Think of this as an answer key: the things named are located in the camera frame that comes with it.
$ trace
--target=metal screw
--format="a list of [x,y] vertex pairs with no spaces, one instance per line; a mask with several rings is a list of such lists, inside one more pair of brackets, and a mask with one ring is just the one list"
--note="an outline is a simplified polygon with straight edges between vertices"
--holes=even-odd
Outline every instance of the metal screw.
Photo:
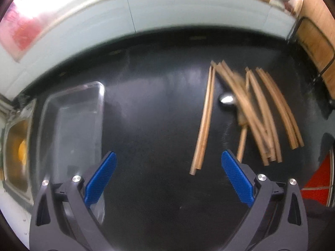
[[289,182],[291,185],[296,185],[296,180],[294,178],[291,178]]
[[266,176],[265,176],[264,174],[259,174],[259,175],[257,176],[257,178],[258,178],[258,180],[260,180],[260,181],[265,181],[265,180],[266,180]]
[[49,180],[45,179],[42,181],[42,186],[47,186],[49,184]]
[[81,176],[80,175],[75,175],[74,177],[72,177],[72,181],[73,182],[79,182],[81,180]]

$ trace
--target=black table surface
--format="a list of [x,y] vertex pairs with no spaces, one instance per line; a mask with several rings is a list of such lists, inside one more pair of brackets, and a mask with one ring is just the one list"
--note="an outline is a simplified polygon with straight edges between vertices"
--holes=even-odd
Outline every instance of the black table surface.
[[219,76],[204,164],[195,176],[189,170],[210,61],[223,59],[240,74],[245,67],[262,67],[270,73],[305,143],[290,149],[281,117],[263,87],[283,162],[264,167],[248,132],[243,163],[272,181],[293,177],[302,187],[334,141],[334,113],[327,106],[324,85],[310,86],[316,69],[298,45],[237,30],[143,34],[89,50],[44,75],[25,90],[37,98],[32,171],[34,139],[45,99],[65,88],[100,81],[106,89],[102,155],[112,150],[119,161],[104,191],[102,231],[107,239],[117,250],[216,250],[247,211],[221,168],[222,152],[236,152],[241,129],[236,112],[223,109],[218,102],[221,93],[231,91]]

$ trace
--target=bamboo stick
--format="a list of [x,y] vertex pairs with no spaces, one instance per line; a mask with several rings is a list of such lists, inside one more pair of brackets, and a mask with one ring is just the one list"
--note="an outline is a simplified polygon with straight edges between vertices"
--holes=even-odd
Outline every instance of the bamboo stick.
[[257,80],[255,80],[255,76],[253,75],[253,73],[248,68],[246,68],[246,71],[249,72],[250,83],[251,83],[251,86],[254,90],[258,106],[259,106],[259,108],[261,110],[261,113],[262,113],[262,118],[263,118],[263,122],[264,122],[264,125],[265,125],[266,133],[269,136],[270,146],[269,146],[269,156],[268,157],[270,158],[271,161],[274,161],[274,160],[276,160],[276,153],[275,153],[275,150],[274,150],[273,136],[272,136],[272,132],[271,132],[270,119],[269,119],[269,116],[268,116],[267,105],[264,103],[265,98],[262,95],[263,92],[262,92],[261,88],[259,86],[257,86]]
[[209,92],[209,104],[208,104],[208,111],[206,116],[206,122],[205,122],[205,130],[204,135],[202,138],[202,143],[200,146],[200,153],[199,158],[197,160],[196,169],[200,170],[202,167],[202,163],[204,162],[205,157],[205,151],[207,147],[207,140],[208,140],[208,134],[209,134],[209,127],[210,127],[210,121],[212,117],[212,109],[213,109],[213,95],[214,95],[214,84],[215,84],[215,69],[212,69],[212,77],[211,77],[211,84],[210,84],[210,92]]
[[272,87],[272,84],[269,81],[269,78],[267,77],[267,75],[264,73],[264,71],[262,69],[259,69],[259,68],[257,68],[256,71],[259,74],[260,78],[262,79],[264,85],[268,89],[274,103],[276,104],[276,107],[277,107],[277,109],[280,113],[281,119],[284,123],[285,130],[286,130],[291,148],[292,149],[297,148],[298,147],[298,141],[297,141],[296,136],[293,132],[293,126],[292,126],[292,123],[291,123],[291,121],[289,119],[289,116],[286,112],[286,109],[283,107],[283,104],[282,104],[278,94],[276,93],[276,91]]
[[[246,92],[247,93],[249,92],[249,74],[248,73],[246,73]],[[245,123],[241,129],[240,142],[238,143],[237,154],[236,154],[237,160],[241,163],[242,163],[242,159],[244,155],[244,149],[246,147],[247,132],[248,132],[248,124]]]
[[271,75],[269,73],[266,73],[266,75],[269,77],[269,80],[272,82],[273,84],[273,87],[274,89],[277,91],[277,94],[279,95],[282,103],[284,104],[284,107],[287,111],[287,113],[289,114],[289,117],[290,117],[290,120],[292,122],[292,125],[293,125],[293,128],[294,128],[294,132],[295,132],[295,135],[298,139],[298,142],[300,144],[300,146],[304,146],[304,141],[303,141],[303,138],[301,137],[301,133],[300,133],[300,130],[299,130],[299,127],[298,127],[298,124],[296,123],[296,120],[294,118],[294,115],[289,107],[289,104],[287,103],[287,101],[285,100],[282,92],[280,91],[280,89],[278,88],[276,82],[273,80],[273,78],[271,77]]
[[262,98],[263,105],[265,107],[266,115],[269,120],[270,128],[269,128],[269,134],[272,136],[273,144],[274,144],[274,150],[275,150],[275,158],[271,160],[276,160],[278,162],[282,162],[282,156],[281,156],[281,149],[280,149],[280,143],[279,143],[279,138],[278,138],[278,133],[276,129],[276,125],[273,120],[273,116],[269,107],[268,102],[266,101],[266,98],[264,96],[264,93],[261,89],[261,86],[259,85],[254,73],[252,71],[248,71],[250,74],[250,79],[252,80],[253,87],[256,87],[257,90],[260,92],[260,97]]
[[198,133],[198,139],[197,139],[197,144],[195,146],[195,151],[194,151],[193,160],[192,160],[191,169],[190,169],[190,174],[192,175],[195,175],[198,157],[200,153],[200,146],[202,145],[203,133],[205,131],[205,123],[206,123],[206,117],[208,113],[208,105],[209,105],[209,97],[210,97],[210,86],[212,82],[212,71],[213,71],[213,67],[210,66],[209,71],[208,71],[205,101],[204,101],[204,107],[202,110],[202,118],[201,118],[199,133]]
[[231,76],[226,72],[226,70],[223,68],[223,66],[221,64],[216,65],[214,61],[211,62],[211,65],[213,66],[213,68],[215,68],[216,72],[221,76],[221,78],[223,78],[227,84],[230,86],[230,88],[233,90],[237,100],[239,101],[242,111],[244,112],[251,132],[254,135],[256,144],[258,146],[260,155],[261,155],[261,159],[263,161],[264,165],[269,165],[268,159],[266,157],[266,151],[264,148],[264,144],[263,144],[263,140],[262,137],[260,135],[260,132],[255,124],[255,120],[254,120],[254,116],[256,116],[255,111],[253,110],[246,94],[244,91],[242,91],[240,89],[239,86],[236,85],[236,83],[234,82],[234,80],[231,78]]
[[[232,70],[229,68],[229,66],[225,63],[224,60],[221,62],[221,64],[222,64],[223,68],[226,69],[227,74],[228,74],[232,79],[234,79],[234,73],[233,73]],[[235,83],[236,83],[237,86],[239,86],[240,89],[242,89],[243,91],[245,91],[245,88],[242,87],[241,84],[240,84],[239,82],[235,82]],[[248,101],[247,104],[252,108],[250,101]],[[264,140],[266,146],[267,146],[267,147],[271,147],[271,143],[270,143],[270,141],[269,141],[269,137],[268,137],[268,135],[267,135],[267,133],[266,133],[266,131],[265,131],[265,128],[264,128],[263,124],[261,123],[261,121],[259,120],[259,118],[257,117],[257,115],[256,115],[255,113],[254,113],[254,115],[252,115],[252,120],[255,121],[256,126],[257,126],[257,128],[259,129],[260,134],[261,134],[261,136],[262,136],[262,139]]]

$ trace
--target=bundle of sticks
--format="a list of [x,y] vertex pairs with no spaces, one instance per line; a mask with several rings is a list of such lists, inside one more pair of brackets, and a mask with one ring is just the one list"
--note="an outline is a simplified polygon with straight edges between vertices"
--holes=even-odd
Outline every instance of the bundle of sticks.
[[[261,68],[256,68],[256,72],[269,91],[280,113],[291,148],[295,149],[299,145],[304,146],[296,120],[277,84],[274,82],[270,74],[266,73]],[[274,119],[269,104],[254,73],[246,68],[246,81],[244,82],[244,79],[239,74],[234,73],[225,61],[222,61],[219,64],[212,61],[209,69],[203,116],[190,174],[194,175],[196,169],[201,169],[205,155],[213,106],[215,73],[218,73],[218,75],[229,85],[238,102],[238,123],[242,129],[237,149],[237,159],[242,162],[247,130],[250,128],[259,149],[263,164],[269,165],[269,160],[282,162],[281,148]],[[249,93],[250,85],[254,91],[261,112],[261,119],[257,116],[255,107],[252,105]]]

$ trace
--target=stainless steel sink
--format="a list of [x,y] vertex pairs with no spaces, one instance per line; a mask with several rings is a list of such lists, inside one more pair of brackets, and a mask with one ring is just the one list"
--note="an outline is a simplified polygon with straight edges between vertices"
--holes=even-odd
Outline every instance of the stainless steel sink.
[[[22,111],[11,115],[5,125],[3,148],[5,184],[11,191],[31,205],[33,205],[33,199],[28,148],[35,103],[36,101],[33,100]],[[19,156],[19,150],[26,154],[25,158]]]

